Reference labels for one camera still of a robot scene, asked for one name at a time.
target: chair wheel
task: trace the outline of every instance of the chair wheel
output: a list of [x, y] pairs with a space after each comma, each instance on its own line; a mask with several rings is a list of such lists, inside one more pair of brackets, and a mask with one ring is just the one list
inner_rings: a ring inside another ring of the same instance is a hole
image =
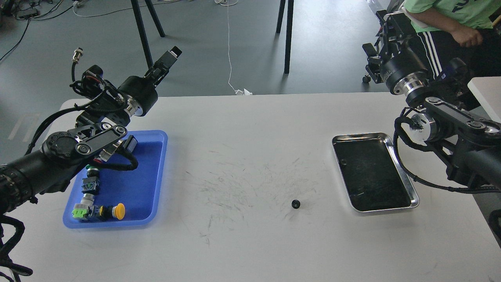
[[362, 77], [362, 82], [368, 84], [369, 82], [371, 82], [371, 77], [369, 75], [365, 75], [364, 77]]

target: wire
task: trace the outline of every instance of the wire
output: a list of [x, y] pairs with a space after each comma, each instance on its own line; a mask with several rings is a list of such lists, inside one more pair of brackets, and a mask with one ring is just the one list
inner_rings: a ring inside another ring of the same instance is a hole
[[12, 278], [10, 278], [9, 276], [5, 275], [3, 272], [0, 272], [0, 276], [2, 276], [3, 278], [7, 279], [9, 282], [14, 282], [14, 280]]
[[14, 273], [16, 281], [19, 281], [20, 279], [18, 274], [23, 276], [30, 276], [33, 274], [33, 270], [26, 266], [15, 264], [9, 258], [10, 251], [14, 249], [17, 243], [19, 243], [19, 241], [21, 240], [21, 237], [23, 236], [23, 233], [25, 231], [25, 226], [21, 221], [12, 217], [8, 217], [6, 215], [0, 216], [0, 225], [1, 224], [11, 225], [16, 230], [14, 232], [14, 235], [12, 235], [12, 237], [5, 244], [2, 243], [2, 248], [0, 249], [0, 257], [2, 258], [0, 260], [0, 266], [9, 268]]
[[[153, 5], [162, 5], [162, 4], [170, 4], [170, 3], [175, 3], [175, 2], [179, 2], [179, 1], [182, 1], [182, 0], [171, 0], [171, 1], [165, 1], [163, 3], [155, 3]], [[120, 9], [120, 10], [116, 10], [116, 11], [112, 11], [112, 12], [109, 12], [109, 13], [105, 13], [105, 14], [100, 14], [100, 15], [91, 15], [91, 16], [83, 16], [83, 15], [79, 15], [77, 14], [77, 12], [75, 11], [75, 7], [73, 6], [73, 13], [76, 15], [76, 16], [79, 16], [81, 18], [94, 18], [94, 17], [101, 17], [101, 16], [106, 16], [106, 15], [111, 15], [113, 13], [117, 13], [117, 12], [121, 12], [121, 11], [126, 11], [126, 10], [131, 10], [132, 8], [124, 8], [124, 9]]]
[[23, 38], [25, 37], [25, 34], [26, 34], [26, 30], [28, 29], [28, 26], [30, 25], [30, 21], [31, 20], [28, 20], [28, 23], [26, 24], [26, 27], [25, 27], [25, 31], [23, 31], [23, 35], [21, 35], [21, 38], [19, 39], [19, 41], [14, 45], [14, 47], [12, 47], [10, 50], [7, 51], [7, 53], [5, 53], [5, 55], [3, 55], [1, 58], [0, 58], [0, 61], [5, 58], [10, 52], [12, 52], [12, 50], [14, 50], [17, 46], [19, 46], [19, 44], [21, 43], [21, 40], [23, 40]]
[[62, 11], [61, 13], [53, 16], [53, 17], [50, 17], [50, 18], [46, 18], [46, 19], [41, 19], [41, 20], [37, 20], [37, 19], [34, 19], [34, 21], [46, 21], [46, 20], [51, 20], [51, 19], [54, 19], [54, 18], [57, 18], [59, 17], [60, 15], [66, 13], [67, 11], [69, 11], [71, 8], [73, 7], [73, 5], [71, 5], [71, 7], [67, 8], [66, 10]]
[[31, 143], [28, 145], [28, 149], [26, 150], [25, 155], [28, 155], [29, 153], [32, 152], [33, 148], [35, 147], [35, 144], [37, 143], [42, 133], [49, 127], [49, 125], [51, 125], [52, 122], [54, 122], [54, 120], [73, 111], [85, 110], [88, 106], [92, 105], [98, 98], [100, 98], [104, 92], [105, 91], [103, 90], [99, 95], [97, 95], [94, 99], [92, 99], [90, 102], [88, 102], [83, 106], [78, 106], [77, 104], [75, 104], [73, 108], [60, 110], [47, 117], [44, 121], [42, 121], [42, 123], [40, 123], [39, 127], [35, 131], [35, 134], [33, 135]]
[[124, 164], [104, 164], [98, 161], [92, 161], [91, 165], [94, 167], [97, 167], [99, 169], [110, 169], [110, 170], [116, 170], [116, 171], [133, 171], [139, 166], [139, 163], [136, 159], [136, 157], [129, 152], [127, 149], [124, 149], [123, 147], [120, 147], [117, 152], [119, 155], [125, 157], [130, 161], [130, 164], [124, 165]]
[[61, 3], [63, 2], [63, 0], [60, 0], [57, 4], [55, 4], [47, 13], [43, 14], [43, 15], [39, 15], [39, 16], [36, 16], [36, 17], [33, 17], [33, 19], [39, 19], [39, 18], [43, 18], [45, 17], [46, 15], [54, 12], [55, 10], [57, 10], [59, 8], [59, 6], [61, 5]]
[[233, 3], [233, 4], [226, 4], [226, 3], [228, 3], [228, 0], [214, 0], [214, 2], [215, 2], [216, 4], [221, 5], [221, 6], [230, 7], [230, 6], [234, 6], [234, 5], [236, 5], [236, 4], [238, 3], [238, 0], [236, 0], [236, 2], [235, 2], [235, 3]]
[[[400, 118], [405, 117], [412, 110], [414, 110], [414, 109], [410, 108], [410, 107], [405, 107], [400, 114]], [[398, 131], [396, 130], [396, 122], [395, 122], [395, 133], [393, 134], [393, 147], [395, 150], [395, 156], [396, 156], [398, 164], [402, 167], [404, 172], [410, 178], [412, 178], [414, 181], [421, 183], [423, 185], [426, 185], [426, 186], [433, 187], [433, 188], [438, 188], [438, 189], [447, 190], [447, 191], [451, 191], [451, 192], [464, 193], [464, 194], [501, 193], [501, 190], [498, 189], [497, 187], [494, 187], [494, 186], [481, 186], [481, 187], [476, 188], [476, 189], [471, 189], [468, 187], [455, 188], [455, 187], [447, 187], [447, 186], [437, 185], [437, 184], [434, 184], [432, 182], [429, 182], [429, 181], [426, 181], [426, 180], [420, 178], [419, 176], [413, 174], [410, 170], [408, 170], [404, 166], [404, 164], [402, 163], [402, 160], [400, 158], [400, 153], [398, 152], [398, 138], [399, 137], [400, 136], [398, 134]]]
[[77, 62], [73, 62], [71, 64], [71, 81], [75, 82], [75, 66], [77, 65]]
[[229, 82], [231, 80], [231, 73], [233, 71], [233, 68], [231, 67], [231, 59], [229, 58], [229, 6], [226, 6], [226, 16], [228, 18], [228, 62], [229, 62], [229, 78], [228, 78], [228, 85], [231, 86], [233, 89], [234, 93], [236, 94], [236, 90], [233, 87], [233, 85]]

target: yellow push button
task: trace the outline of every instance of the yellow push button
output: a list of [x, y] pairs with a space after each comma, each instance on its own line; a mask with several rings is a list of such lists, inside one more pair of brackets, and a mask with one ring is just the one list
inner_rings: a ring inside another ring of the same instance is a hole
[[125, 206], [122, 203], [119, 203], [115, 207], [113, 207], [112, 215], [114, 218], [118, 220], [122, 220], [125, 216]]

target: white stripe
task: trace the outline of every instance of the white stripe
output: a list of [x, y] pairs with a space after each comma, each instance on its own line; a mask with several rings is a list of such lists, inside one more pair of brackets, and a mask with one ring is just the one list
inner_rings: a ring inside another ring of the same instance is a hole
[[426, 46], [428, 47], [428, 52], [430, 53], [430, 61], [431, 61], [431, 64], [433, 66], [433, 78], [437, 78], [438, 74], [439, 74], [439, 71], [438, 71], [438, 67], [436, 65], [436, 62], [435, 62], [435, 55], [433, 53], [433, 49], [431, 47], [431, 43], [430, 43], [430, 40], [428, 39], [428, 32], [423, 32], [423, 36], [424, 36], [424, 39], [426, 40]]
[[7, 139], [12, 140], [12, 139], [14, 139], [14, 137], [16, 137], [16, 134], [18, 133], [19, 127], [21, 127], [21, 123], [23, 123], [23, 119], [25, 119], [26, 116], [27, 116], [27, 114], [23, 115], [22, 117], [20, 117], [18, 119], [18, 122], [16, 122], [16, 124], [14, 125], [14, 128], [12, 128], [11, 134], [9, 134], [9, 137], [7, 137]]
[[28, 131], [26, 132], [25, 137], [23, 138], [23, 142], [28, 142], [30, 140], [30, 137], [32, 136], [33, 131], [37, 127], [39, 118], [40, 118], [40, 113], [39, 112], [35, 113], [34, 118], [32, 120], [32, 124], [31, 124], [30, 128], [28, 129]]
[[430, 36], [431, 47], [433, 48], [433, 52], [435, 54], [435, 59], [436, 59], [435, 63], [437, 64], [438, 71], [442, 72], [442, 65], [440, 64], [440, 60], [438, 59], [437, 50], [435, 49], [435, 42], [433, 42], [433, 37], [431, 36], [430, 32], [428, 32], [428, 35]]
[[421, 43], [423, 44], [423, 48], [424, 48], [424, 52], [426, 53], [426, 58], [428, 59], [428, 63], [430, 64], [430, 67], [431, 67], [431, 71], [433, 72], [433, 76], [435, 77], [435, 70], [433, 69], [433, 64], [431, 62], [431, 54], [429, 53], [429, 50], [427, 48], [427, 45], [425, 44], [425, 42], [423, 41], [423, 38], [421, 37], [420, 34], [418, 34], [418, 37], [419, 39], [421, 39]]

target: black table leg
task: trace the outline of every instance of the black table leg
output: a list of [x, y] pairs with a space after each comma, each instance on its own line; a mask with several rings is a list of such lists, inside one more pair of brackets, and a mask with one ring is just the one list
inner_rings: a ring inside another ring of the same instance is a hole
[[285, 0], [280, 0], [279, 19], [277, 20], [277, 33], [282, 29], [282, 19], [284, 18]]
[[292, 15], [294, 12], [294, 0], [288, 0], [287, 5], [287, 36], [285, 42], [285, 69], [284, 73], [289, 73], [291, 64], [291, 39], [292, 39]]
[[134, 17], [136, 18], [137, 30], [139, 31], [139, 37], [141, 38], [141, 44], [143, 45], [144, 56], [146, 57], [146, 64], [148, 68], [153, 66], [153, 60], [151, 59], [150, 47], [148, 45], [148, 39], [146, 38], [146, 32], [144, 31], [143, 18], [141, 17], [141, 11], [139, 10], [139, 4], [137, 0], [130, 0], [132, 4], [132, 10], [134, 11]]
[[158, 33], [160, 34], [160, 37], [165, 37], [165, 33], [163, 32], [162, 25], [160, 24], [160, 20], [158, 20], [158, 16], [155, 12], [155, 8], [153, 7], [153, 4], [151, 3], [151, 0], [145, 0], [146, 5], [148, 6], [148, 10], [150, 10], [151, 17], [153, 18], [153, 22], [155, 23], [155, 26], [157, 27]]

